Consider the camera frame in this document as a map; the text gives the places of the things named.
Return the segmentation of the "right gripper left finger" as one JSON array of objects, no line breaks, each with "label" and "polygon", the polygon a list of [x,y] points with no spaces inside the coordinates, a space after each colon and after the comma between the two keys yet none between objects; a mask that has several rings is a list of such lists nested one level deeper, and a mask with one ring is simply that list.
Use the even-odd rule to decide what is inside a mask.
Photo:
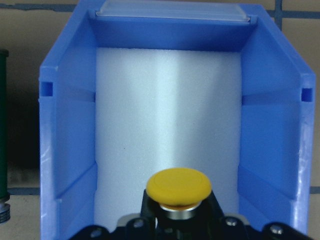
[{"label": "right gripper left finger", "polygon": [[143,191],[143,198],[140,210],[140,216],[149,223],[149,240],[156,240],[156,202],[149,197],[147,191]]}]

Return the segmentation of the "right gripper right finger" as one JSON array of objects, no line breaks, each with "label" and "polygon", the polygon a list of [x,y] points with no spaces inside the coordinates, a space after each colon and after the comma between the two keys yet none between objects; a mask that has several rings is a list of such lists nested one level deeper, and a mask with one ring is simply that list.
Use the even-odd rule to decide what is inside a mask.
[{"label": "right gripper right finger", "polygon": [[204,200],[204,205],[210,222],[213,225],[219,225],[225,215],[213,191]]}]

